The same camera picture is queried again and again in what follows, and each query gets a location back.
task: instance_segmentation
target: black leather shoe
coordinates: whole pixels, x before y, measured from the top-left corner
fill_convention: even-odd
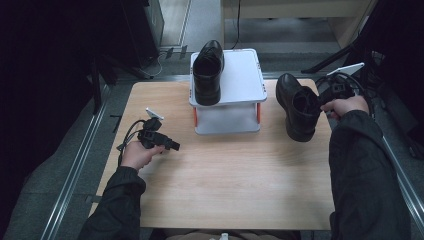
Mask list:
[[[224,53],[216,40],[205,44],[193,63],[194,96],[200,105],[210,106],[221,99],[220,78]]]
[[[288,73],[278,78],[275,93],[278,103],[286,111],[289,137],[298,142],[311,140],[321,113],[317,95]]]

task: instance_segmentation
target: person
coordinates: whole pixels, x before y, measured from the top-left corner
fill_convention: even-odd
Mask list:
[[[329,144],[335,206],[330,215],[331,238],[410,239],[410,216],[396,171],[386,156],[382,131],[369,116],[364,98],[336,99],[321,106],[321,110],[331,112],[330,117],[339,121]],[[85,222],[79,239],[139,239],[139,202],[146,184],[137,173],[162,151],[162,146],[146,150],[138,142],[127,146],[122,165],[109,180],[102,200]],[[285,236],[249,234],[254,235],[252,239],[299,238],[293,232],[286,233]],[[210,234],[198,231],[170,239],[210,239]],[[249,236],[229,239],[249,239]]]

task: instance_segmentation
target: black jacket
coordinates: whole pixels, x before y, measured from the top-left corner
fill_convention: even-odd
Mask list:
[[[332,132],[329,164],[335,212],[332,239],[410,239],[410,217],[382,132],[362,111],[343,116]],[[139,239],[145,182],[119,167],[79,239]]]

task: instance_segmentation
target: white platform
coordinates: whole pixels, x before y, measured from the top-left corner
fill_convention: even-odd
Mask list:
[[[254,49],[224,50],[221,99],[213,106],[202,106],[194,96],[191,55],[189,103],[195,108],[195,131],[200,135],[257,132],[260,130],[258,103],[267,99],[259,60]]]

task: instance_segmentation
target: person's right arm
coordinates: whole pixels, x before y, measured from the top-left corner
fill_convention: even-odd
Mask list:
[[[339,120],[329,152],[332,239],[410,239],[408,208],[365,100],[339,99],[322,110]]]

